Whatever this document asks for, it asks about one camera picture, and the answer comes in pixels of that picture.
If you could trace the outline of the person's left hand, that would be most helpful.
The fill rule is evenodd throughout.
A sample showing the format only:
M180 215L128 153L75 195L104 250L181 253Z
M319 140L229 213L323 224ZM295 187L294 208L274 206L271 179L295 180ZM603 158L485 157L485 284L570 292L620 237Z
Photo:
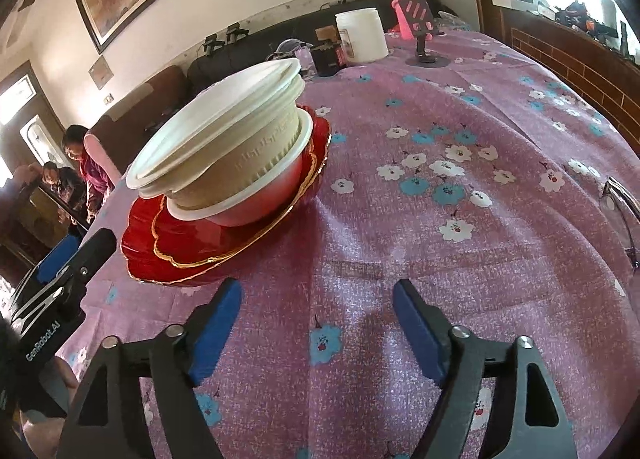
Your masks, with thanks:
M70 365L61 357L52 358L60 378L65 385L67 401L71 403L78 388L78 380L70 368ZM41 422L33 423L24 413L20 413L21 426L26 439L26 444L37 458L55 458L58 453L61 433L64 427L64 418L49 418Z

